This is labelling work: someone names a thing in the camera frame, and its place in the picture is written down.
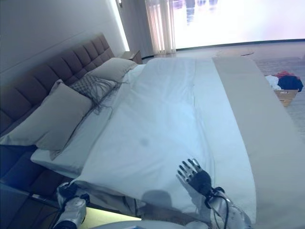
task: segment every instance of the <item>nightstand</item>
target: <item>nightstand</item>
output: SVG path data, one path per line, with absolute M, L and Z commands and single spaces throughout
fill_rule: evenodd
M 123 59 L 131 60 L 136 62 L 137 64 L 142 64 L 142 58 L 140 51 L 126 51 L 121 56 Z

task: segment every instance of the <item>bed frame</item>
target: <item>bed frame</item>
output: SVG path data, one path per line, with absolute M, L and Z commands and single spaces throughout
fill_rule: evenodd
M 103 34 L 69 49 L 0 90 L 0 133 L 9 133 L 49 94 L 55 81 L 70 85 L 114 57 Z M 51 197 L 67 177 L 31 162 L 34 147 L 0 146 L 1 183 Z

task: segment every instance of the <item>gray tufted headboard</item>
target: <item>gray tufted headboard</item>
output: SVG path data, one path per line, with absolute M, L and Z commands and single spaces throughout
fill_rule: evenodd
M 1 88 L 0 133 L 4 135 L 24 121 L 48 95 L 55 81 L 70 85 L 87 72 L 114 57 L 103 34 L 61 53 L 12 84 Z

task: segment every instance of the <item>wall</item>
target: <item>wall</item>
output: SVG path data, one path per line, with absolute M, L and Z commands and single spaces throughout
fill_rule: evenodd
M 120 55 L 125 47 L 114 1 L 1 0 L 1 84 L 99 32 Z
M 142 57 L 153 55 L 145 1 L 122 0 L 118 9 L 130 50 L 140 50 Z

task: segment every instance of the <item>white pillow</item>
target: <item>white pillow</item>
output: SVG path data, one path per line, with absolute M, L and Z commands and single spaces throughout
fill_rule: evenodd
M 62 150 L 91 108 L 91 100 L 63 83 L 26 120 L 0 139 L 1 145 Z
M 120 83 L 124 75 L 135 66 L 137 66 L 136 62 L 122 58 L 111 58 L 87 74 Z

